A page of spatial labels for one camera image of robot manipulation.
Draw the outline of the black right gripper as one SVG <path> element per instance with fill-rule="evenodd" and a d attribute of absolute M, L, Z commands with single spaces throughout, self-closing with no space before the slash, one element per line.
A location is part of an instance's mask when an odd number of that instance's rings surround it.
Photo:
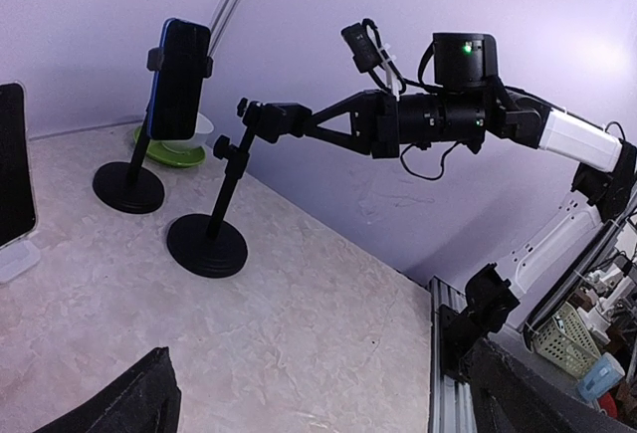
<path fill-rule="evenodd" d="M 301 136 L 329 143 L 374 159 L 399 156 L 398 104 L 382 91 L 364 91 L 312 112 L 302 123 Z M 324 128 L 320 124 L 350 114 L 350 132 Z"/>

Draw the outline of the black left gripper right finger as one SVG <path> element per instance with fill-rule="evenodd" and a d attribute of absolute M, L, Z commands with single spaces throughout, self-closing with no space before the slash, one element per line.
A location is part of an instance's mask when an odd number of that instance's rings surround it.
<path fill-rule="evenodd" d="M 479 432 L 631 432 L 563 393 L 497 344 L 470 352 L 470 390 Z"/>

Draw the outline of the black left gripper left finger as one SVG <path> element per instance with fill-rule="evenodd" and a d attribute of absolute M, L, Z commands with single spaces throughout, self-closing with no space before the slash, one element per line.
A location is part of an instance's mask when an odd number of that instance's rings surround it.
<path fill-rule="evenodd" d="M 46 432 L 175 432 L 180 389 L 168 347 L 156 347 L 85 403 L 42 426 Z"/>

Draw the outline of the black round-base stand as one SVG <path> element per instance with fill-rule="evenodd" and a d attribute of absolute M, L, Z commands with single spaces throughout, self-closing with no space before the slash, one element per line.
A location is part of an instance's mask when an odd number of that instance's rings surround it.
<path fill-rule="evenodd" d="M 146 67 L 151 72 L 160 74 L 166 64 L 169 68 L 176 67 L 177 60 L 177 55 L 166 55 L 164 48 L 155 47 L 148 51 Z M 194 68 L 195 73 L 200 75 L 202 80 L 211 77 L 213 60 L 210 55 L 204 55 L 196 62 L 184 61 L 183 63 L 187 68 Z M 154 101 L 154 95 L 150 96 L 146 107 L 145 118 L 130 162 L 106 163 L 94 175 L 95 195 L 104 204 L 120 212 L 148 214 L 159 209 L 165 198 L 161 180 L 153 172 L 142 167 L 150 144 L 147 126 L 152 101 Z"/>
<path fill-rule="evenodd" d="M 299 104 L 261 104 L 242 99 L 237 115 L 245 127 L 239 144 L 221 135 L 213 145 L 213 155 L 226 162 L 212 213 L 196 213 L 173 221 L 166 235 L 172 258 L 192 274 L 223 279 L 239 273 L 248 259 L 248 245 L 241 232 L 225 220 L 232 196 L 246 171 L 250 148 L 258 137 L 275 143 L 280 136 L 304 134 L 304 122 L 312 111 Z"/>

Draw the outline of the black phone blue edge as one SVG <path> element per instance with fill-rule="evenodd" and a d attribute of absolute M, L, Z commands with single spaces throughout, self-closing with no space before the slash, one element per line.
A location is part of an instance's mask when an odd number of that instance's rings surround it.
<path fill-rule="evenodd" d="M 153 140 L 185 140 L 195 132 L 203 81 L 211 76 L 208 27 L 177 18 L 164 22 L 159 46 L 148 54 L 154 72 L 147 110 Z"/>

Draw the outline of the black round-base stand front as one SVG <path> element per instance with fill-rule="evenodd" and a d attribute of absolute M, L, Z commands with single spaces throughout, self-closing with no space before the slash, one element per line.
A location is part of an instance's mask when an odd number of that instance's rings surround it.
<path fill-rule="evenodd" d="M 146 67 L 151 72 L 160 74 L 166 64 L 169 68 L 176 67 L 177 60 L 177 55 L 166 55 L 164 48 L 155 47 L 148 51 Z M 194 68 L 195 73 L 200 75 L 202 80 L 211 77 L 213 60 L 210 55 L 204 55 L 196 62 L 184 61 L 183 63 L 187 68 Z M 142 167 L 150 144 L 147 126 L 152 101 L 154 101 L 154 95 L 150 96 L 146 107 L 145 118 L 130 162 L 106 163 L 94 175 L 95 195 L 104 204 L 120 212 L 148 214 L 159 209 L 165 198 L 161 180 L 153 172 Z"/>

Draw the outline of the black phone silver edge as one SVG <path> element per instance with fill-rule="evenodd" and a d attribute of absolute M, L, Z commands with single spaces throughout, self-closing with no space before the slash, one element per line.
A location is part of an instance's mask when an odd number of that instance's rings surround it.
<path fill-rule="evenodd" d="M 1 246 L 36 226 L 26 133 L 25 91 L 16 82 L 1 86 Z"/>

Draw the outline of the white folding phone stand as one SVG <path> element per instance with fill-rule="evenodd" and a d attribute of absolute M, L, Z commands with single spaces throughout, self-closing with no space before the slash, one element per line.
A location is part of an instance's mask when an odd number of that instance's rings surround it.
<path fill-rule="evenodd" d="M 0 282 L 6 285 L 35 267 L 41 259 L 39 249 L 29 240 L 15 242 L 1 249 Z"/>

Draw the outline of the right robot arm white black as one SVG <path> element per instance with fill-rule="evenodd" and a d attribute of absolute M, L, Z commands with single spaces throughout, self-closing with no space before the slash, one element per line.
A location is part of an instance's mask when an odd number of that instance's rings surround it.
<path fill-rule="evenodd" d="M 496 266 L 512 293 L 522 298 L 582 236 L 624 212 L 636 148 L 549 102 L 506 87 L 499 76 L 496 40 L 489 34 L 435 33 L 420 65 L 429 63 L 434 83 L 422 93 L 360 92 L 303 114 L 294 133 L 374 158 L 401 157 L 411 147 L 425 149 L 436 142 L 478 152 L 490 133 L 576 161 L 571 189 L 587 205 L 564 208 L 562 217 L 553 218 Z"/>

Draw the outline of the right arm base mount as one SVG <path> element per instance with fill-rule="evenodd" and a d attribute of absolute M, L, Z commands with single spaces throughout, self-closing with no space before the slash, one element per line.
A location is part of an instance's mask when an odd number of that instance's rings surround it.
<path fill-rule="evenodd" d="M 512 282 L 503 279 L 496 268 L 496 263 L 490 263 L 475 274 L 465 288 L 466 306 L 459 313 L 446 313 L 448 323 L 444 336 L 449 359 L 454 359 L 447 374 L 462 382 L 469 378 L 462 366 L 464 357 L 480 338 L 499 332 L 509 314 L 520 304 L 511 290 Z"/>

